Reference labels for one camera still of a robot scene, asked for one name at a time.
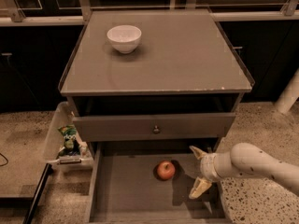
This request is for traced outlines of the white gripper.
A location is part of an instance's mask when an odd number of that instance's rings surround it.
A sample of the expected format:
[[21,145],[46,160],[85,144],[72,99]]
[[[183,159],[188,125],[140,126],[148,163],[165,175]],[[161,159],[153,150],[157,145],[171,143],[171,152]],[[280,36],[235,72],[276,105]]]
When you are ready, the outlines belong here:
[[190,146],[190,150],[197,160],[200,160],[200,171],[203,177],[197,177],[193,183],[192,189],[189,194],[190,199],[199,198],[204,192],[211,188],[212,182],[218,182],[221,177],[215,169],[214,160],[216,154],[207,154],[202,149]]

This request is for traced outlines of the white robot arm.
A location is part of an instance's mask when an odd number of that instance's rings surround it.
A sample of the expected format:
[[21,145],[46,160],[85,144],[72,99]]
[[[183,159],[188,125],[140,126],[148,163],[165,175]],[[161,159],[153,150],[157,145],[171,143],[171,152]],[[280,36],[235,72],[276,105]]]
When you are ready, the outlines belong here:
[[226,138],[214,152],[192,146],[200,175],[193,182],[191,199],[227,178],[267,178],[299,194],[299,165],[289,164],[289,153],[299,151],[298,76],[294,75],[273,104],[246,103],[238,109],[240,137]]

